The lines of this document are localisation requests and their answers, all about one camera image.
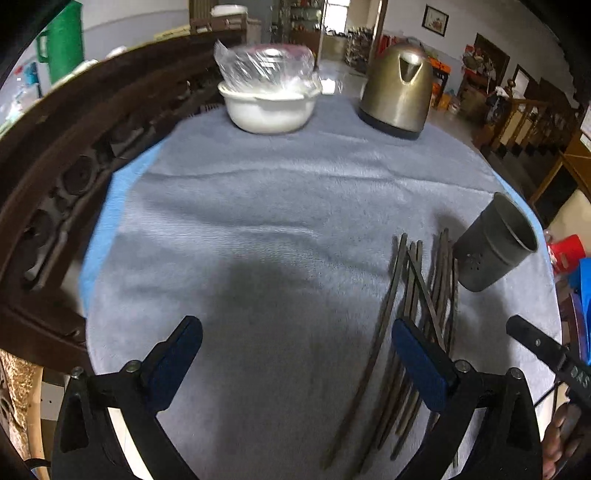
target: doorway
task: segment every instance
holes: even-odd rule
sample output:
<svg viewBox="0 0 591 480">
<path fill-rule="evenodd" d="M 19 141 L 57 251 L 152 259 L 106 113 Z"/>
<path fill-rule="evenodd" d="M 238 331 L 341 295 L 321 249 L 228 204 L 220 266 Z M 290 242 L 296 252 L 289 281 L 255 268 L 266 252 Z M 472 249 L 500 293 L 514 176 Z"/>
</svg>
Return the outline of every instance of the doorway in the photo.
<svg viewBox="0 0 591 480">
<path fill-rule="evenodd" d="M 515 68 L 515 73 L 513 74 L 513 81 L 515 82 L 513 92 L 517 92 L 525 98 L 525 91 L 532 80 L 534 80 L 533 77 L 518 64 Z"/>
</svg>

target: screw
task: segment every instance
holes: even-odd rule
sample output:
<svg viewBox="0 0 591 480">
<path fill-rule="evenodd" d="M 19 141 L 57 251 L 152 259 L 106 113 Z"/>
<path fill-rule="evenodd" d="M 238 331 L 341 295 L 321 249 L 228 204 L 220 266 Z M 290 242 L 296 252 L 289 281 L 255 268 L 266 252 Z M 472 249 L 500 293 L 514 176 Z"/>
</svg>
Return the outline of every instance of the screw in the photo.
<svg viewBox="0 0 591 480">
<path fill-rule="evenodd" d="M 455 366 L 457 371 L 462 372 L 463 374 L 469 372 L 472 369 L 472 366 L 465 360 L 458 360 L 455 363 Z"/>
<path fill-rule="evenodd" d="M 70 376 L 76 380 L 79 380 L 82 375 L 84 375 L 84 369 L 82 367 L 74 367 L 70 374 Z"/>
<path fill-rule="evenodd" d="M 141 366 L 142 362 L 140 362 L 139 360 L 130 360 L 125 364 L 124 368 L 127 373 L 132 374 L 133 372 L 137 372 Z"/>
<path fill-rule="evenodd" d="M 518 368 L 513 367 L 509 371 L 511 372 L 511 376 L 513 378 L 516 378 L 517 380 L 521 380 L 523 378 L 523 372 Z"/>
</svg>

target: gray towel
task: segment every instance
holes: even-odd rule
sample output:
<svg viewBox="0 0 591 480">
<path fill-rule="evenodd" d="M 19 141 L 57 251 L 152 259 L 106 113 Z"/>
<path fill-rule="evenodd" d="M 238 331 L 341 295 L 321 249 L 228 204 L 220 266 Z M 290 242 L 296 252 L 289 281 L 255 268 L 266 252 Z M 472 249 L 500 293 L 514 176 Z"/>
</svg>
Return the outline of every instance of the gray towel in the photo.
<svg viewBox="0 0 591 480">
<path fill-rule="evenodd" d="M 424 241 L 423 271 L 502 187 L 484 159 L 427 124 L 416 141 L 364 124 L 344 98 L 320 98 L 299 132 L 235 128 L 224 109 L 190 118 L 131 189 L 88 320 L 98 373 L 142 359 L 186 314 L 203 346 L 158 418 L 201 479 L 343 479 L 377 398 L 389 334 L 352 431 L 320 470 L 369 355 L 393 237 Z M 399 289 L 395 311 L 402 300 Z M 510 340 L 520 314 L 559 337 L 540 250 L 482 293 L 460 288 L 454 358 L 520 367 L 536 398 L 552 382 Z M 365 478 L 391 480 L 424 433 L 423 406 L 402 454 L 395 436 Z M 464 459 L 474 435 L 460 450 Z"/>
</svg>

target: picture frame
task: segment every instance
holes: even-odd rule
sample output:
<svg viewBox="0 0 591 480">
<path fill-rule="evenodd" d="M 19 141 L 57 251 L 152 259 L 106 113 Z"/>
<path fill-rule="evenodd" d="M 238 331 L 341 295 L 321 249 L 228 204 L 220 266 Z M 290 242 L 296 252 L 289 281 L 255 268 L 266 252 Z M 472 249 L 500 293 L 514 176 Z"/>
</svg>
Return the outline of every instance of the picture frame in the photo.
<svg viewBox="0 0 591 480">
<path fill-rule="evenodd" d="M 448 20 L 448 14 L 429 5 L 425 6 L 425 14 L 423 15 L 423 28 L 432 31 L 437 35 L 445 37 Z"/>
</svg>

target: green bin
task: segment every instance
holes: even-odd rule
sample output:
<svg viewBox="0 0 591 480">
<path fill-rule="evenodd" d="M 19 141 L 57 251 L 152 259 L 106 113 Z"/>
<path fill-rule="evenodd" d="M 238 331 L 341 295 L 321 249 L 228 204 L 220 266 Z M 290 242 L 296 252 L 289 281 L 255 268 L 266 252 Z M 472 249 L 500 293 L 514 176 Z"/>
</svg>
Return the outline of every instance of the green bin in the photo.
<svg viewBox="0 0 591 480">
<path fill-rule="evenodd" d="M 75 1 L 67 4 L 39 34 L 37 58 L 40 63 L 47 63 L 51 83 L 65 77 L 84 61 L 82 4 Z"/>
</svg>

